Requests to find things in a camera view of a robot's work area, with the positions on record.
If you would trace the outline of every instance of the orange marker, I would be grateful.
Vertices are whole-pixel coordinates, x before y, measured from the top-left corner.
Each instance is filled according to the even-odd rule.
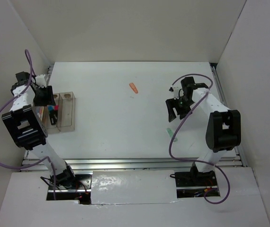
[[[131,89],[135,92],[135,94],[138,94],[138,90],[137,90],[135,84],[130,83],[129,85],[130,85]]]

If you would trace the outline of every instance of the robotic arm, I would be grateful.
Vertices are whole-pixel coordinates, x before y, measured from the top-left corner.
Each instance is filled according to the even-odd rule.
[[[19,96],[29,80],[29,73],[16,74],[17,83],[12,86],[11,92]],[[56,185],[71,188],[75,183],[75,175],[69,165],[61,159],[47,141],[47,131],[42,121],[33,110],[35,106],[55,105],[52,86],[47,86],[46,75],[36,76],[35,81],[26,92],[15,99],[8,113],[2,115],[2,120],[7,127],[12,139],[18,147],[24,147],[35,154],[39,159],[48,156],[54,165],[45,160],[43,163],[48,168],[51,180],[56,176]]]
[[[166,100],[169,122],[176,118],[174,108],[180,119],[183,119],[191,110],[190,106],[209,92],[206,84],[195,83],[193,77],[184,78],[181,86],[182,88],[170,88],[170,91],[174,93],[174,98]],[[210,150],[206,150],[198,160],[216,165],[228,150],[232,150],[241,142],[240,113],[224,106],[210,92],[199,106],[209,117],[206,143]],[[205,163],[193,163],[191,173],[195,178],[208,177],[213,173],[213,166]]]

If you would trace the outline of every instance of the teal object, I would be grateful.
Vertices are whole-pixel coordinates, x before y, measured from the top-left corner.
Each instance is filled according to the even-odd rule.
[[[174,135],[174,132],[172,131],[172,129],[170,129],[170,128],[167,128],[167,132],[168,132],[168,135],[171,137],[171,139],[172,139],[172,137],[173,137],[173,135]],[[173,142],[177,142],[178,141],[178,139],[175,137],[174,138],[174,140],[173,140]]]

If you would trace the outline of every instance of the green marker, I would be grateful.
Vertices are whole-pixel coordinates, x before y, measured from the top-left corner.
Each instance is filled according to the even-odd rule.
[[[171,139],[172,139],[172,137],[173,137],[173,135],[174,135],[172,129],[167,128],[167,132],[168,132],[169,136],[170,136]]]

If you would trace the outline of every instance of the metal frame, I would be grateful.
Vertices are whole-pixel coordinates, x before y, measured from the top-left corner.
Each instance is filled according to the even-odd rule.
[[[211,67],[215,83],[219,92],[220,101],[226,105],[226,100],[214,67]],[[48,75],[51,77],[53,66],[50,66]],[[235,158],[222,158],[218,166],[220,167],[242,167],[247,166],[243,150],[235,147]],[[37,159],[27,159],[25,152],[22,165],[36,162]],[[172,169],[179,172],[188,172],[192,162],[180,162],[171,158],[138,158],[138,159],[65,159],[76,174],[92,174],[93,171],[132,171],[132,170],[160,170]],[[43,164],[22,170],[23,172],[47,171]]]

